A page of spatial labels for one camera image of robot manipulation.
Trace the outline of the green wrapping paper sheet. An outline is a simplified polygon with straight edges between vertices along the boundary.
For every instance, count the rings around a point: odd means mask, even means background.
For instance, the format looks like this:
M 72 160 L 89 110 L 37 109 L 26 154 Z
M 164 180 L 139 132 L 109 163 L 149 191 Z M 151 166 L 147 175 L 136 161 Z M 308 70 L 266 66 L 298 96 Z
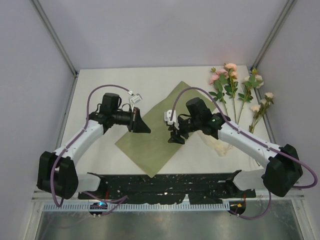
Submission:
M 139 104 L 143 121 L 150 134 L 126 133 L 117 142 L 121 151 L 111 172 L 113 174 L 193 174 L 214 173 L 214 151 L 205 145 L 195 132 L 185 144 L 168 143 L 170 132 L 164 123 L 164 112 L 170 110 L 179 93 L 188 88 L 183 81 L 177 86 L 167 85 L 144 89 Z

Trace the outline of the cream ribbon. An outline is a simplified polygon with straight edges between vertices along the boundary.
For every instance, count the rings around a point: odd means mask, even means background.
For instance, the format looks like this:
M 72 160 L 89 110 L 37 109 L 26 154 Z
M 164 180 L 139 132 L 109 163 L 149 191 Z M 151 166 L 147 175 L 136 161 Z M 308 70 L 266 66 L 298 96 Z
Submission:
M 222 140 L 219 140 L 219 139 L 215 139 L 212 136 L 205 135 L 201 131 L 198 131 L 197 134 L 200 136 L 202 141 L 209 148 L 214 150 L 218 154 L 218 156 L 220 156 L 220 157 L 224 157 L 228 153 L 228 151 L 230 151 L 233 148 L 233 146 L 231 144 L 224 142 Z

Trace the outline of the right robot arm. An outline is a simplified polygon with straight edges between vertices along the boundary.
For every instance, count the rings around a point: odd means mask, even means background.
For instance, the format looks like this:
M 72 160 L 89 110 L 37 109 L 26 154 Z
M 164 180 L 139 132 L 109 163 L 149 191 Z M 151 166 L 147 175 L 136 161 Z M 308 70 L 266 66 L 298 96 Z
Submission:
M 237 126 L 221 113 L 211 113 L 205 102 L 195 97 L 186 104 L 188 114 L 176 111 L 164 112 L 164 122 L 170 131 L 169 143 L 184 144 L 189 134 L 201 131 L 207 136 L 230 144 L 250 156 L 261 165 L 258 170 L 237 170 L 232 176 L 233 184 L 241 191 L 266 188 L 278 197 L 284 197 L 303 175 L 297 150 L 286 144 L 279 146 L 263 141 Z

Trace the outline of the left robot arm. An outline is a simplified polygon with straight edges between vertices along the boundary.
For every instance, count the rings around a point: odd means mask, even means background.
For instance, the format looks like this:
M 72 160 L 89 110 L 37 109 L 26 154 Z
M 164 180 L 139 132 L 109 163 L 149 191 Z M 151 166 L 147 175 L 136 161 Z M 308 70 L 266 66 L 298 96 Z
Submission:
M 132 133 L 151 133 L 141 118 L 140 109 L 135 106 L 141 100 L 138 93 L 129 97 L 129 109 L 125 111 L 118 94 L 105 93 L 102 102 L 87 116 L 84 126 L 72 139 L 53 152 L 41 154 L 37 187 L 63 199 L 70 199 L 75 193 L 100 190 L 103 178 L 96 173 L 79 174 L 76 165 L 89 147 L 114 125 L 126 126 Z

